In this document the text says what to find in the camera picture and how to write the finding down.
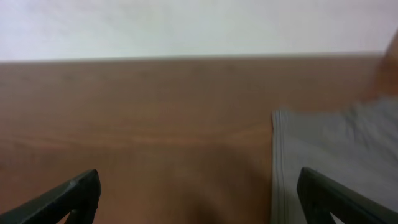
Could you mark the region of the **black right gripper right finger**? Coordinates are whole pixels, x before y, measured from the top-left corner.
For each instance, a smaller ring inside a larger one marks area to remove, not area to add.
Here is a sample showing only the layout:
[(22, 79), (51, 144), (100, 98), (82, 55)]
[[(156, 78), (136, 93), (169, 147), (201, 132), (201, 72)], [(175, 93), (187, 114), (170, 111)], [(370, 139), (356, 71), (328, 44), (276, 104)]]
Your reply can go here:
[(297, 193), (309, 224), (334, 223), (333, 217), (349, 224), (397, 224), (396, 212), (309, 167), (301, 168)]

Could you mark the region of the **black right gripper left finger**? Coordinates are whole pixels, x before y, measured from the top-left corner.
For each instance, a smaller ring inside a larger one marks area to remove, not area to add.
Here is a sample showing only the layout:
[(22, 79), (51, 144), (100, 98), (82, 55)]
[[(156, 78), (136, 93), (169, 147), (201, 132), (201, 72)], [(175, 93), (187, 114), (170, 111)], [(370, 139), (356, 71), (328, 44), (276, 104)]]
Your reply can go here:
[(88, 170), (44, 194), (1, 214), (1, 223), (92, 224), (101, 195), (98, 171)]

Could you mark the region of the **grey shorts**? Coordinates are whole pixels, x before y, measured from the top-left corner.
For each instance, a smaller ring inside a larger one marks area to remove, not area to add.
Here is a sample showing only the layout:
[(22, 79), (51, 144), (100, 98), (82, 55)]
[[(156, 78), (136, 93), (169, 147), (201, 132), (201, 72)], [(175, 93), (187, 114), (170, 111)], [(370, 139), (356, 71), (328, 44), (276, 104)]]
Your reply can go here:
[(397, 98), (338, 112), (272, 114), (271, 223), (305, 223), (297, 182), (309, 167), (397, 211)]

